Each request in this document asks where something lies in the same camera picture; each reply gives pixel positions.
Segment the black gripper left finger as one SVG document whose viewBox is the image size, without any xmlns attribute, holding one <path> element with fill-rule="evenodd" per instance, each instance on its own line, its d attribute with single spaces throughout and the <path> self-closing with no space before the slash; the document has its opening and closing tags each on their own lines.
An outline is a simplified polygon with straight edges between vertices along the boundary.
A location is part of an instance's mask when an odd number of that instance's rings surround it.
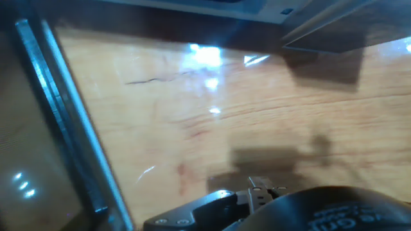
<svg viewBox="0 0 411 231">
<path fill-rule="evenodd" d="M 244 192 L 219 190 L 147 219 L 143 230 L 225 230 L 248 215 L 249 204 Z"/>
</svg>

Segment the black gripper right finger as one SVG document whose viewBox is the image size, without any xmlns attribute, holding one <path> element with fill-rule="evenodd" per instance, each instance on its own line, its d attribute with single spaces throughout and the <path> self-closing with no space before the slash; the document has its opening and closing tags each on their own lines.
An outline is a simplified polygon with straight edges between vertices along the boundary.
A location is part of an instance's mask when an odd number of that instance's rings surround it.
<svg viewBox="0 0 411 231">
<path fill-rule="evenodd" d="M 248 183 L 247 201 L 251 214 L 272 200 L 288 194 L 288 187 L 275 185 L 267 176 L 250 176 L 248 177 Z"/>
</svg>

